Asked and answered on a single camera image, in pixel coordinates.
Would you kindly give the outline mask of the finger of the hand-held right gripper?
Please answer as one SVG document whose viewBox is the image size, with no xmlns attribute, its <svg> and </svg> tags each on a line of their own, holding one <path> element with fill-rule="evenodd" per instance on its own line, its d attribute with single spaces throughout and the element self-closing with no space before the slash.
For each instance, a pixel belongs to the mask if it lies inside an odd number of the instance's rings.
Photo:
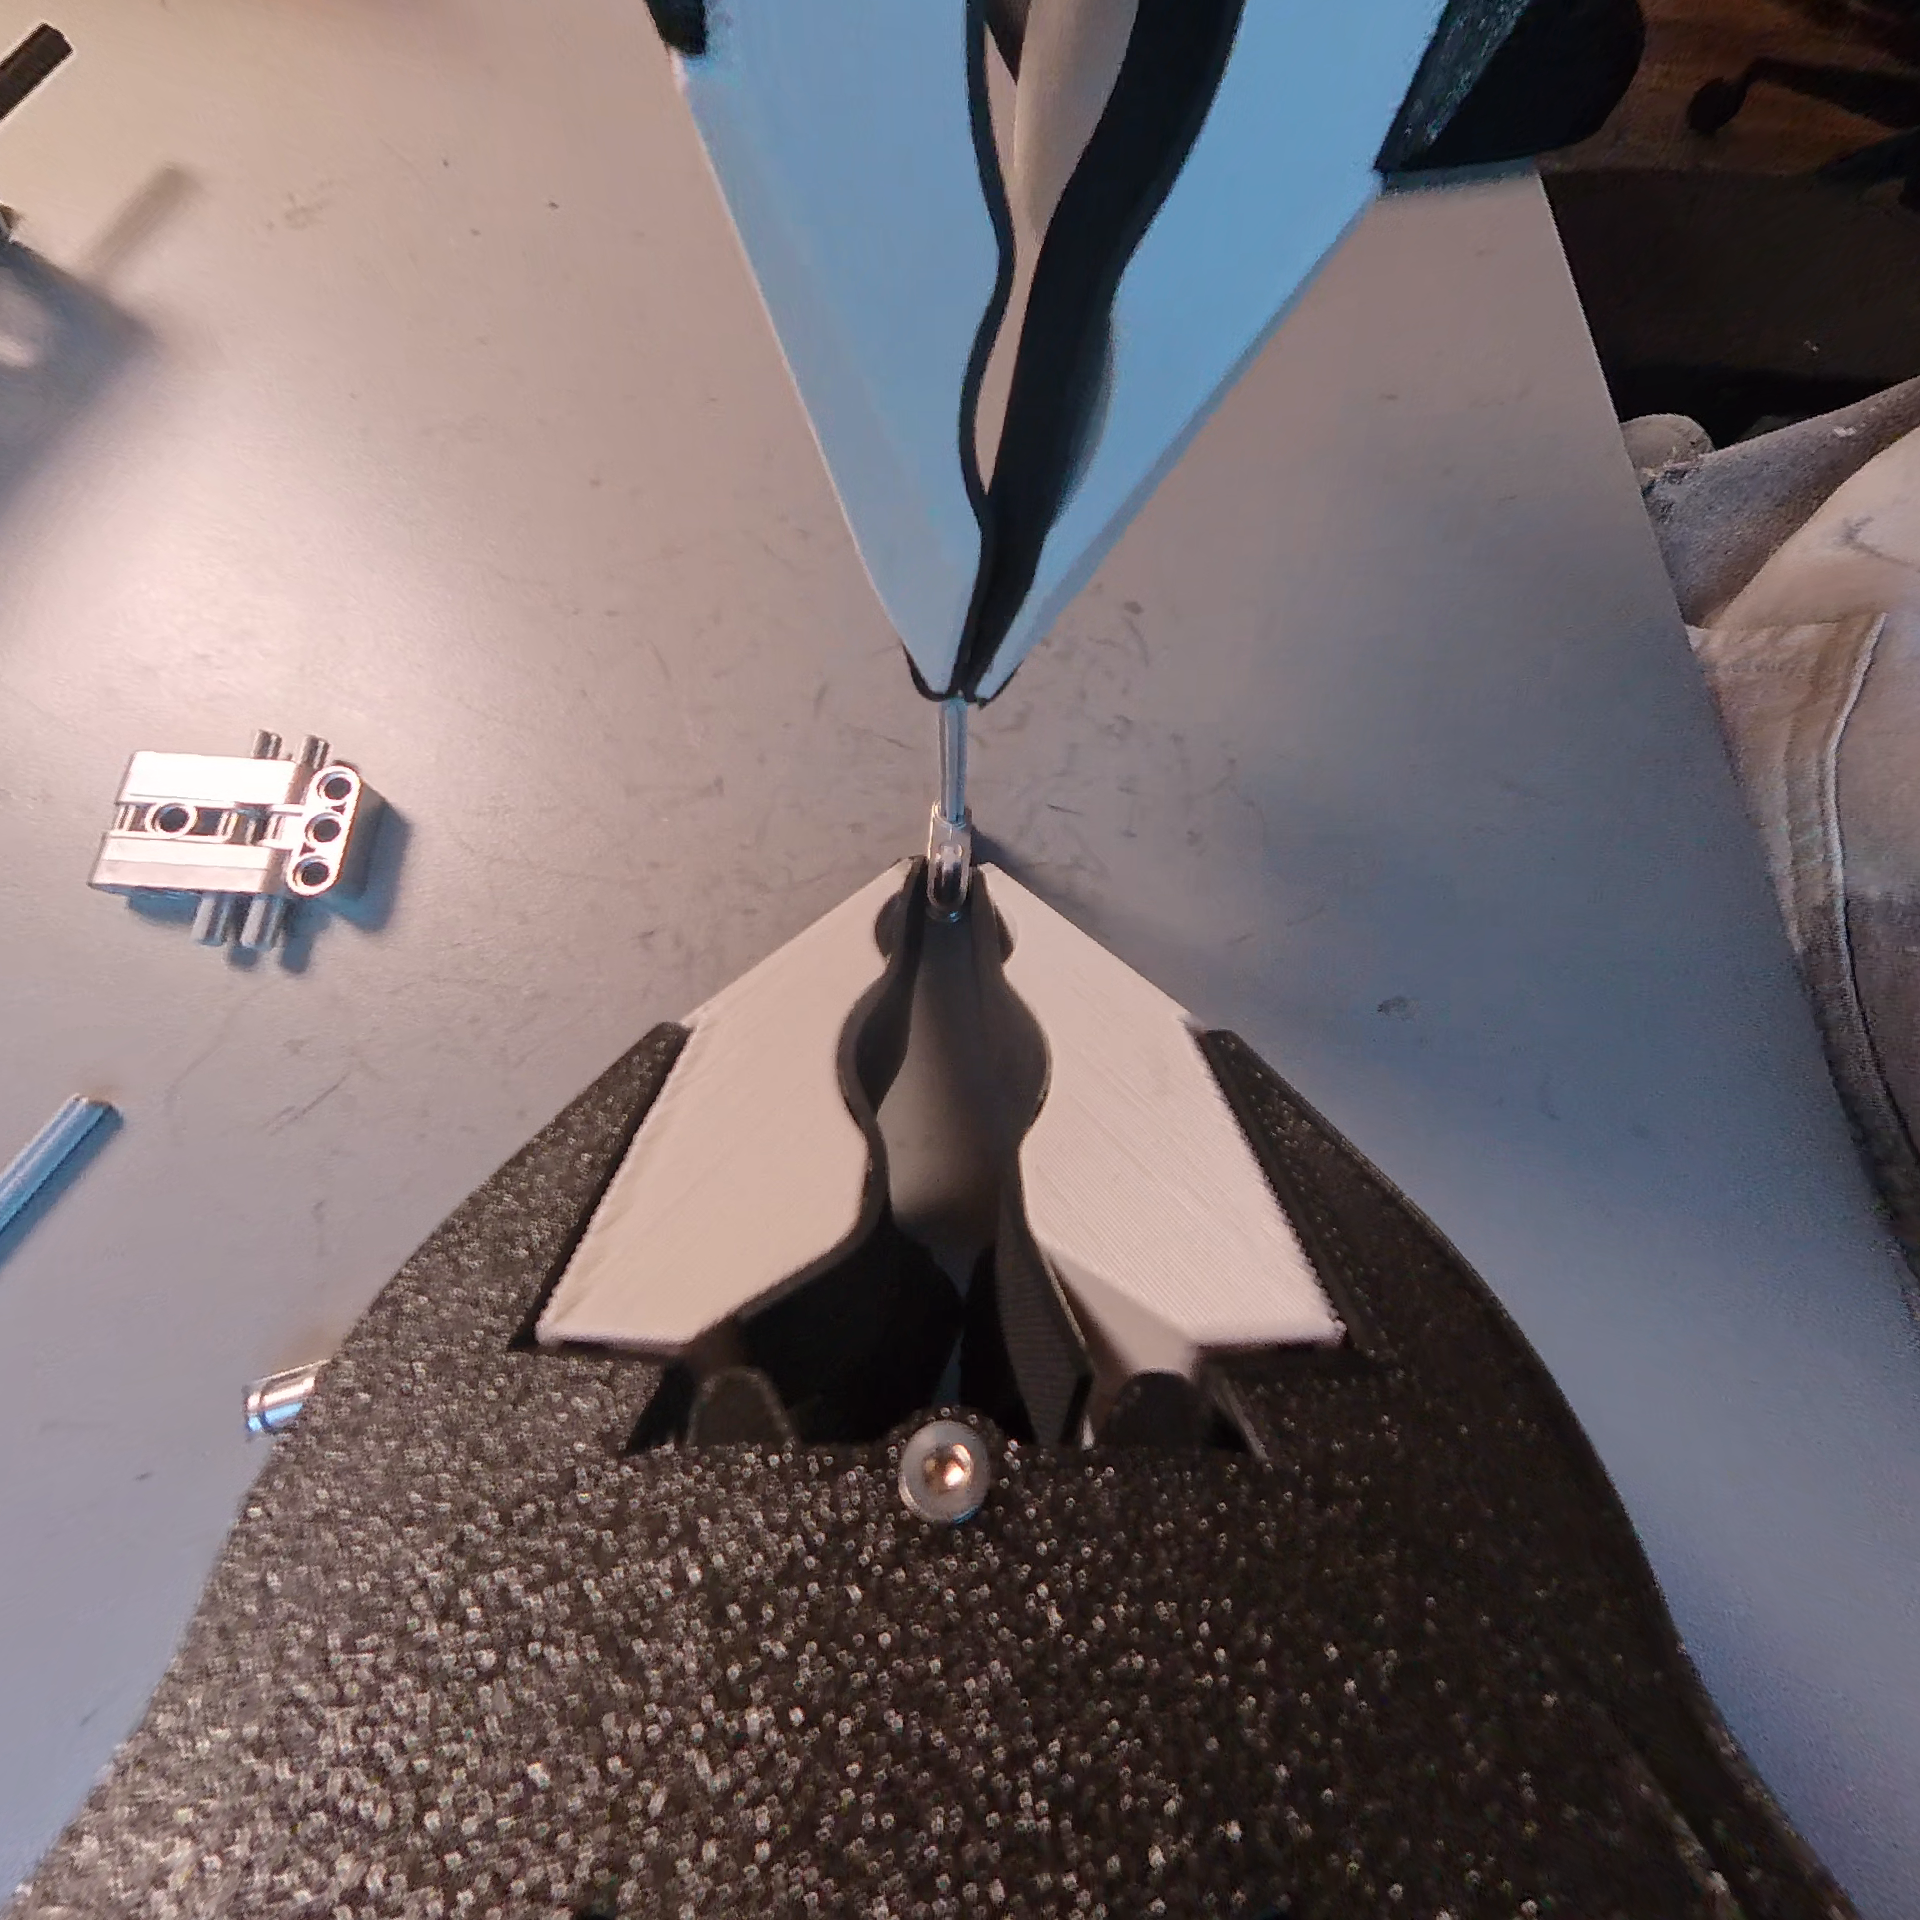
<svg viewBox="0 0 1920 1920">
<path fill-rule="evenodd" d="M 1376 193 L 1442 4 L 1138 4 L 1023 299 L 965 692 L 1066 607 Z"/>
<path fill-rule="evenodd" d="M 975 399 L 1013 291 L 980 8 L 709 4 L 678 78 L 858 558 L 938 700 L 985 541 Z"/>
</svg>

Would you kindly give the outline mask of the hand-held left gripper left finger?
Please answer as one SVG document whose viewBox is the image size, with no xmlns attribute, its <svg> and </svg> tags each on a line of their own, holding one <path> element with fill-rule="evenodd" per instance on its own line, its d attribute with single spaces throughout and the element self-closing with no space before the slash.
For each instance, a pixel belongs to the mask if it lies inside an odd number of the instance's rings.
<svg viewBox="0 0 1920 1920">
<path fill-rule="evenodd" d="M 546 1348 L 682 1353 L 841 1255 L 872 1147 L 844 1036 L 879 984 L 900 859 L 687 1016 L 687 1036 L 534 1324 Z"/>
</svg>

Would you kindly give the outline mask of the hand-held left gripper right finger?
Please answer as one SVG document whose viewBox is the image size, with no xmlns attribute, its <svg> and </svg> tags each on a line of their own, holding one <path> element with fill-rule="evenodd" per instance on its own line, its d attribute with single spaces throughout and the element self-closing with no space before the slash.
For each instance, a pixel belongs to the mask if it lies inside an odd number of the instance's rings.
<svg viewBox="0 0 1920 1920">
<path fill-rule="evenodd" d="M 1023 1216 L 1103 1375 L 1332 1345 L 1332 1303 L 1172 997 L 988 865 L 1002 973 L 1047 1088 L 1018 1143 Z"/>
</svg>

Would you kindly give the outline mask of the chrome beam assembly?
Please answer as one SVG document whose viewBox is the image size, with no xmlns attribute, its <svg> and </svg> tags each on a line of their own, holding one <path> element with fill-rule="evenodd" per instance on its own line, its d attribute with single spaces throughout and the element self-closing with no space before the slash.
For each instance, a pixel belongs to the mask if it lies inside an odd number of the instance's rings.
<svg viewBox="0 0 1920 1920">
<path fill-rule="evenodd" d="M 294 902 L 361 889 L 383 798 L 319 736 L 296 753 L 135 751 L 88 884 L 197 897 L 197 940 L 263 953 Z"/>
</svg>

